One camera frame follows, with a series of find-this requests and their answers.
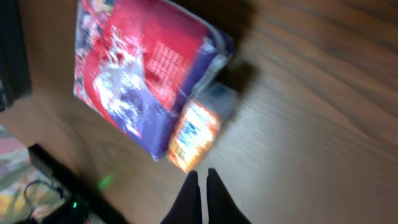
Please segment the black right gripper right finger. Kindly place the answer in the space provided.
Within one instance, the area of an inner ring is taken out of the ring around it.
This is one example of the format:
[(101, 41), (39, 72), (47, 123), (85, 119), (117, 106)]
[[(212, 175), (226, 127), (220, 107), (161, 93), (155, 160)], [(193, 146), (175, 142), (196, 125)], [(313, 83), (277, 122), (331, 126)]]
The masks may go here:
[(206, 199), (209, 224), (251, 224), (236, 206), (214, 168), (208, 169)]

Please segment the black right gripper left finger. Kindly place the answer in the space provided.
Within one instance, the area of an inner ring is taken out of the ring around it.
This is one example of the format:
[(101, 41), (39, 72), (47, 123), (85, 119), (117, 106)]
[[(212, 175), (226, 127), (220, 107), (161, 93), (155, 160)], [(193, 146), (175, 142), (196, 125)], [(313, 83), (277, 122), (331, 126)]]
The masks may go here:
[(201, 193), (197, 171), (188, 173), (185, 182), (161, 224), (202, 224)]

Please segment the small orange box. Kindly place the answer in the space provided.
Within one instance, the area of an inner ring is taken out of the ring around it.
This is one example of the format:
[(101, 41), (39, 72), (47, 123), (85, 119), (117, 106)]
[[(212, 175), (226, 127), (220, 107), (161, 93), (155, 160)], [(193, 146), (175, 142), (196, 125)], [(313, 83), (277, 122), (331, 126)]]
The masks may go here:
[(169, 142), (168, 159), (185, 173), (211, 149), (238, 103), (238, 92), (213, 82), (189, 99)]

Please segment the red purple snack packet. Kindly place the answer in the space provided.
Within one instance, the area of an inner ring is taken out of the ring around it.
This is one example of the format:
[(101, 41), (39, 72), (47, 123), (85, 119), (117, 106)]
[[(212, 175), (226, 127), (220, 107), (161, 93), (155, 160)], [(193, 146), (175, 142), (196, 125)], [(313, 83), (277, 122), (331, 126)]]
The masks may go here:
[(79, 0), (73, 92), (154, 159), (233, 39), (174, 1)]

